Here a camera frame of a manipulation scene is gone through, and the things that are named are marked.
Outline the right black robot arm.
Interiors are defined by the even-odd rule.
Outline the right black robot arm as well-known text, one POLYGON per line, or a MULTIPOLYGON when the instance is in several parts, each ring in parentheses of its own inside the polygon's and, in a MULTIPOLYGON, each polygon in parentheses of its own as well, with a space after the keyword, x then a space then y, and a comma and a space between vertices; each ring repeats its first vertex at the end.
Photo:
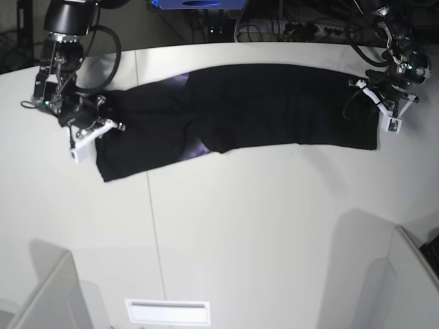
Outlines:
POLYGON ((44 28, 49 34, 43 43, 34 93, 21 106, 57 118, 61 127, 76 127, 78 132, 69 135, 71 142, 93 141, 109 130, 126 128, 110 117, 102 94, 118 71, 121 41, 113 29, 99 24, 101 9, 115 10, 125 4, 125 1, 51 1, 47 9, 44 28), (89 53, 80 39, 97 32, 112 38, 115 61, 109 76, 99 86, 79 87, 77 72, 89 53))

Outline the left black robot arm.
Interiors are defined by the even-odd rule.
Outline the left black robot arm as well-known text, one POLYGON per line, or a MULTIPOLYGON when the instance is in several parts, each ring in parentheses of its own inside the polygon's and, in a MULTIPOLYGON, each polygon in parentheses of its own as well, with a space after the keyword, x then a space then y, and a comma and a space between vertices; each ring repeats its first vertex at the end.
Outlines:
POLYGON ((355 86, 372 100, 383 116, 397 121, 418 101, 409 90, 430 78, 431 61, 402 10, 393 1, 355 1, 354 4, 344 28, 346 41, 362 60, 380 68, 380 71, 367 70, 367 79, 357 80, 355 86), (371 15, 375 34, 385 41, 381 62, 368 57, 352 39, 351 23, 356 13, 371 15))

